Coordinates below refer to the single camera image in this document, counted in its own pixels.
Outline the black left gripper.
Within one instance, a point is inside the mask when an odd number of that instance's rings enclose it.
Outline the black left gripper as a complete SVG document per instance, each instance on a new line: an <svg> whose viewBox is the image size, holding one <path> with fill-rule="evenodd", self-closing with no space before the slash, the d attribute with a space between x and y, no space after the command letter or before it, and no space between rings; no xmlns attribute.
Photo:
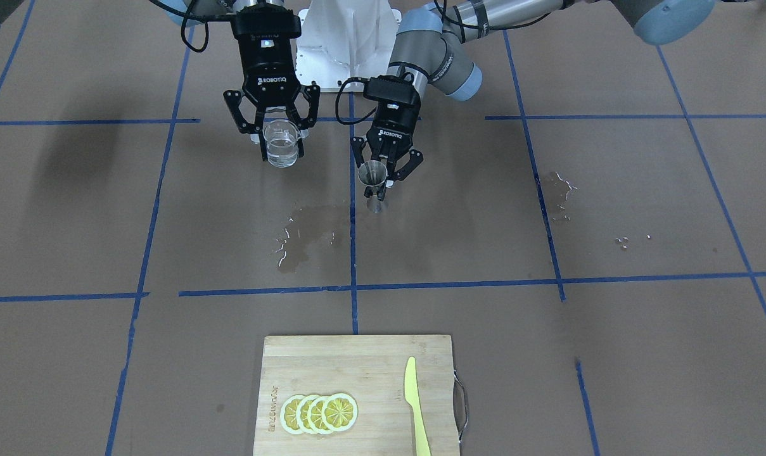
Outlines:
<svg viewBox="0 0 766 456"><path fill-rule="evenodd" d="M386 160L386 188L394 182L405 180L409 174L423 163L424 155L414 149L414 130L419 117L420 106L399 106L399 104L379 104L374 113L371 128L365 136L350 139L352 158L357 167L357 178L366 184L363 178L363 165L366 160L363 150L368 145L371 150L370 160Z"/></svg>

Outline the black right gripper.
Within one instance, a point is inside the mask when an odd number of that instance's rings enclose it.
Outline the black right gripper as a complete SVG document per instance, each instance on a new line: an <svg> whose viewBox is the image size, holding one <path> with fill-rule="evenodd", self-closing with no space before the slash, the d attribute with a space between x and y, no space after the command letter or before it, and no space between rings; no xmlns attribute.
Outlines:
<svg viewBox="0 0 766 456"><path fill-rule="evenodd" d="M303 158L303 141L318 121L321 87L316 82L301 84L289 40L238 38L237 42L243 87L224 91L223 98L239 132L260 144L265 113L282 109L298 128L298 157Z"/></svg>

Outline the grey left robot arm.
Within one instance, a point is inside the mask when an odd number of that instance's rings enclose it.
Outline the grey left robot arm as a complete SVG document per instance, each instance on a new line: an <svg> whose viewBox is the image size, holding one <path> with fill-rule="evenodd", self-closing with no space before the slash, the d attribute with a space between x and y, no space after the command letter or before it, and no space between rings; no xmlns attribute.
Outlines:
<svg viewBox="0 0 766 456"><path fill-rule="evenodd" d="M482 71L464 52L467 42L498 31L521 29L571 8L571 1L433 1L407 11L395 34L386 73L352 78L363 96L376 102L365 136L350 145L367 198L385 199L386 190L405 180L423 162L414 132L428 86L466 101L482 85Z"/></svg>

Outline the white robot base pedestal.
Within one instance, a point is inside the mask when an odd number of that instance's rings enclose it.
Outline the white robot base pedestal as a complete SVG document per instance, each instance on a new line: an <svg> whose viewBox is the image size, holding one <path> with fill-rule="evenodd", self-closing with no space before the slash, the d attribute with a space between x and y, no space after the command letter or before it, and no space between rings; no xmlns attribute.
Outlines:
<svg viewBox="0 0 766 456"><path fill-rule="evenodd" d="M401 23L388 1L313 1L298 17L295 69L303 84L338 92L348 78L385 74Z"/></svg>

